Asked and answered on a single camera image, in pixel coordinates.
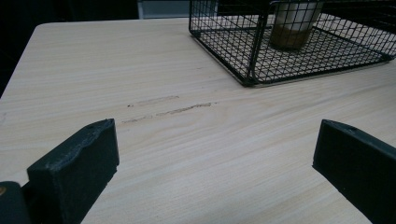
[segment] black wire basket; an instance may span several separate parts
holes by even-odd
[[[391,61],[391,0],[190,0],[191,34],[244,86]]]

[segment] light wood tabletop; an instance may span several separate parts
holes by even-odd
[[[395,75],[250,89],[188,19],[40,25],[0,100],[0,181],[114,118],[120,166],[83,223],[369,223],[313,156],[322,119],[396,146]]]

